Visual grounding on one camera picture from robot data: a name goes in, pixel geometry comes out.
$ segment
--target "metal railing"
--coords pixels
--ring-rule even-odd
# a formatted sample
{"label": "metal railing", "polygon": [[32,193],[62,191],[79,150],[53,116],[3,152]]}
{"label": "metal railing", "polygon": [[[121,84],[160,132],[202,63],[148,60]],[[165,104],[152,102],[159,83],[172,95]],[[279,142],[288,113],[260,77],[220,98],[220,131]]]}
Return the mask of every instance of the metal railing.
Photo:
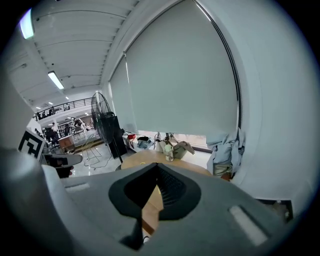
{"label": "metal railing", "polygon": [[57,113],[61,113],[64,111],[85,107],[85,106],[91,106],[91,98],[84,98],[79,99],[71,102],[67,102],[64,104],[56,105],[49,107],[45,110],[39,111],[33,115],[33,119],[36,121],[51,117]]}

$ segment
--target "window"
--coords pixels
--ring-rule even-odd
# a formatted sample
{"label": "window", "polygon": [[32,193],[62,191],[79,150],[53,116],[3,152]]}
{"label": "window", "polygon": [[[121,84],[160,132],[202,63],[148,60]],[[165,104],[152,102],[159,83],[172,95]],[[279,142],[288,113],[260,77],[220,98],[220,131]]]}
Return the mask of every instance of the window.
{"label": "window", "polygon": [[[157,134],[156,131],[147,131],[147,130],[139,130],[138,133],[140,135],[149,136],[151,138],[154,138],[155,135]],[[160,134],[161,134],[162,139],[166,136],[166,133],[164,133],[164,132],[160,132]],[[211,150],[207,147],[207,143],[206,143],[207,138],[205,135],[192,135],[192,134],[175,133],[174,136],[179,142],[185,141],[185,142],[190,143],[190,145],[193,148],[195,148],[195,150],[203,149],[208,153],[211,152]]]}

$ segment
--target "ceiling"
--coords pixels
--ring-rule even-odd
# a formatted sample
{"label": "ceiling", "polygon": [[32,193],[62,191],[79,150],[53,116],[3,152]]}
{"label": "ceiling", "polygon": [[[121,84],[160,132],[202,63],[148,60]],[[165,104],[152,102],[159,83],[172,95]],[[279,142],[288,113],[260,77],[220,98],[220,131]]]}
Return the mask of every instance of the ceiling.
{"label": "ceiling", "polygon": [[[1,56],[9,78],[31,107],[97,90],[117,32],[138,0],[44,0],[31,11],[34,36],[17,26]],[[49,79],[55,71],[64,90]]]}

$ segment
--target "standing fan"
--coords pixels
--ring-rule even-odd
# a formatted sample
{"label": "standing fan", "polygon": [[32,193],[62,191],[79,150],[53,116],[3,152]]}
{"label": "standing fan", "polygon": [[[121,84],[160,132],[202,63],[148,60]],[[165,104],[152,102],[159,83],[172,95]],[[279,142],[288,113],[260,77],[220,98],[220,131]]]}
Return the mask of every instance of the standing fan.
{"label": "standing fan", "polygon": [[111,111],[106,98],[100,92],[96,92],[92,96],[91,114],[93,126],[98,132],[101,140],[103,140],[105,144],[113,143],[115,151],[122,163],[123,161],[114,139],[115,113]]}

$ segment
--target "roller blind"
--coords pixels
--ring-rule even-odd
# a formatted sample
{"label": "roller blind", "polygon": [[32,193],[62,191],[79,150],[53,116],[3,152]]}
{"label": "roller blind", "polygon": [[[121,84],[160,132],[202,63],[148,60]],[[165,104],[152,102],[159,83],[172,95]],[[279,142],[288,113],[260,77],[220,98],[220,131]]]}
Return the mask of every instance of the roller blind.
{"label": "roller blind", "polygon": [[237,94],[215,28],[183,1],[151,23],[126,53],[139,130],[212,135],[232,132]]}
{"label": "roller blind", "polygon": [[132,109],[125,58],[122,58],[117,66],[110,80],[110,85],[114,110],[118,117],[120,128],[136,133],[137,127]]}

